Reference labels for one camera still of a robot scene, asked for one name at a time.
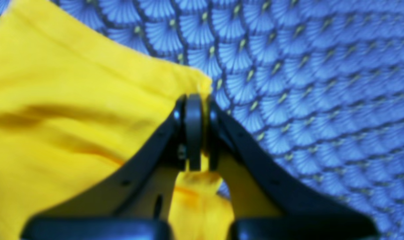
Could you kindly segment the right gripper white left finger image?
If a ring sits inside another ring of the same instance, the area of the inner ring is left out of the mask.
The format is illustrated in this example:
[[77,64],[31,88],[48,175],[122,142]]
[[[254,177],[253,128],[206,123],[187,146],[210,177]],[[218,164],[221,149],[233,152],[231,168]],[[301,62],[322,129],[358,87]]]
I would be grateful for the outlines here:
[[202,99],[183,95],[140,150],[103,181],[26,223],[23,240],[174,240],[181,171],[201,169]]

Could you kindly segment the right gripper white right finger image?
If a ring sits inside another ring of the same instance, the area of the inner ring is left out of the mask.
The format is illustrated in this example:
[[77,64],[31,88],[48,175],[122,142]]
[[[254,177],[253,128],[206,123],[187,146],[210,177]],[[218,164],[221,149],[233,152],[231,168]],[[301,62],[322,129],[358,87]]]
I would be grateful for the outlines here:
[[213,99],[206,107],[209,169],[229,187],[231,240],[379,239],[370,217],[295,179]]

